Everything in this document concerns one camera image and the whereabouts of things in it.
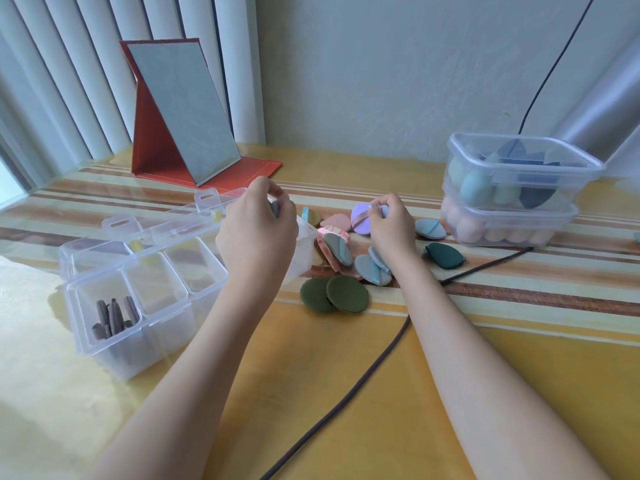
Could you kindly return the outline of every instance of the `plastic container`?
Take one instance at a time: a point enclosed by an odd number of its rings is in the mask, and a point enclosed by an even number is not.
[[[554,138],[453,133],[445,183],[487,210],[565,211],[604,163]]]
[[[447,192],[442,201],[441,217],[447,222],[455,240],[467,246],[545,246],[556,231],[569,224],[578,208],[569,203],[558,210],[483,210],[473,209],[457,201]]]
[[[76,350],[94,357],[123,381],[187,345],[227,282],[216,236],[227,206],[244,193],[196,193],[195,202],[153,218],[114,216],[102,227],[105,240],[83,238],[59,249],[60,274]],[[298,217],[296,250],[285,281],[311,268],[316,229]],[[97,302],[112,298],[130,319],[133,299],[139,322],[98,340]]]

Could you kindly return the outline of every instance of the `striped tablecloth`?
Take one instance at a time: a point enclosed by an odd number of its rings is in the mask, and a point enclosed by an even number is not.
[[[439,217],[442,166],[356,155],[270,150],[275,179],[323,217],[395,191],[416,217]],[[94,163],[0,214],[0,467],[20,478],[76,478],[142,402],[173,358],[117,383],[74,354],[60,298],[57,247],[103,237],[114,214],[149,217],[193,201],[193,190],[133,177],[130,152]],[[555,407],[615,478],[640,477],[640,200],[612,182],[580,196],[581,214],[551,244],[447,288],[487,339]],[[369,240],[354,236],[355,253]],[[466,248],[463,269],[513,250]],[[206,478],[256,478],[352,385],[402,324],[401,291],[369,287],[359,317],[319,319],[300,303],[314,266],[281,290],[247,350]],[[442,279],[459,272],[433,269]],[[9,437],[18,435],[18,444]],[[56,445],[56,455],[47,453]],[[473,478],[410,331],[352,406],[282,478]]]

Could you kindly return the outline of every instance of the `forearm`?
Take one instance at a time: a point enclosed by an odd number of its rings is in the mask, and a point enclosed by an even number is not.
[[[244,350],[270,300],[229,282],[180,359],[108,446],[90,479],[199,479]]]
[[[418,257],[393,269],[438,392],[479,480],[604,479],[567,425],[444,293]]]

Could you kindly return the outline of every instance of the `black cable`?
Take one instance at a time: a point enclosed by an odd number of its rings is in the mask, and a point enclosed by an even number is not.
[[[558,55],[558,58],[556,59],[556,62],[554,62],[553,66],[551,67],[551,70],[548,72],[547,76],[542,81],[542,84],[540,84],[540,87],[538,88],[538,92],[536,93],[535,96],[533,96],[531,104],[529,104],[529,107],[527,108],[527,112],[524,113],[524,118],[522,119],[522,122],[520,124],[520,129],[518,130],[518,134],[522,134],[522,129],[524,128],[524,123],[527,120],[527,116],[529,115],[529,112],[531,111],[531,108],[533,107],[533,104],[536,102],[536,99],[538,99],[538,96],[540,95],[540,92],[542,91],[542,88],[545,87],[545,84],[549,80],[549,77],[551,77],[551,73],[554,71],[554,69],[556,68],[556,65],[558,65],[558,62],[560,62],[560,59],[562,59],[562,56],[566,52],[566,49],[569,47],[569,44],[571,43],[571,40],[573,40],[573,36],[575,35],[575,33],[580,28],[580,25],[582,24],[582,21],[584,20],[584,17],[587,15],[587,12],[589,11],[589,8],[591,8],[591,4],[593,3],[593,1],[594,0],[589,0],[589,3],[587,3],[587,8],[585,8],[584,11],[582,12],[580,20],[578,20],[578,24],[573,29],[573,31],[571,33],[571,36],[569,37],[569,40],[567,40],[566,43],[564,44],[564,48],[562,49],[562,52],[560,52],[560,55]]]
[[[465,276],[468,276],[469,274],[473,274],[478,271],[482,271],[483,269],[487,269],[492,266],[497,266],[498,264],[502,264],[503,262],[516,259],[517,257],[522,256],[523,254],[526,254],[532,250],[533,248],[526,248],[521,251],[518,251],[517,253],[505,256],[504,258],[495,259],[493,261],[486,262],[484,264],[481,264],[480,266],[476,266],[475,268],[468,269],[460,274],[456,274],[455,276],[451,276],[445,280],[442,280],[440,284],[443,287],[447,286],[452,282],[459,280],[460,278],[464,278]],[[306,432],[296,442],[296,444],[294,444],[291,448],[289,448],[289,451],[284,453],[284,455],[279,460],[277,460],[274,466],[269,468],[267,470],[267,473],[265,473],[263,476],[260,477],[260,480],[269,480],[270,478],[272,478],[272,476],[276,475],[278,470],[281,469],[284,466],[284,464],[288,462],[291,459],[291,457],[295,455],[298,452],[298,450],[300,450],[300,448],[302,448],[302,446],[304,446],[304,444],[307,443],[307,441],[309,441],[309,439],[311,439],[313,435],[315,435],[325,425],[327,425],[336,416],[336,414],[342,411],[344,407],[351,402],[351,400],[356,396],[356,394],[359,393],[360,389],[362,389],[362,386],[364,386],[364,384],[367,383],[367,381],[371,378],[373,373],[379,368],[380,364],[382,364],[384,360],[388,357],[388,355],[391,354],[393,349],[396,348],[396,345],[398,345],[398,342],[400,342],[400,339],[402,339],[404,332],[406,331],[407,328],[409,328],[409,323],[411,323],[411,316],[407,315],[406,320],[404,321],[404,325],[402,325],[402,328],[400,329],[396,337],[391,341],[391,343],[387,346],[384,352],[380,354],[380,356],[375,360],[375,362],[371,364],[370,368],[367,369],[367,371],[363,374],[363,376],[360,379],[358,379],[356,384],[348,391],[348,393],[340,400],[340,402],[336,404],[331,409],[331,411],[325,414],[320,421],[315,423],[315,425],[313,425],[311,429],[309,429],[308,432]]]

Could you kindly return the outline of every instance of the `person's left hand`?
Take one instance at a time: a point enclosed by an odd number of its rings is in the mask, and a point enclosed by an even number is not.
[[[278,199],[273,215],[267,195]],[[229,281],[257,283],[275,297],[296,249],[296,205],[267,177],[258,177],[247,192],[227,208],[216,245]]]

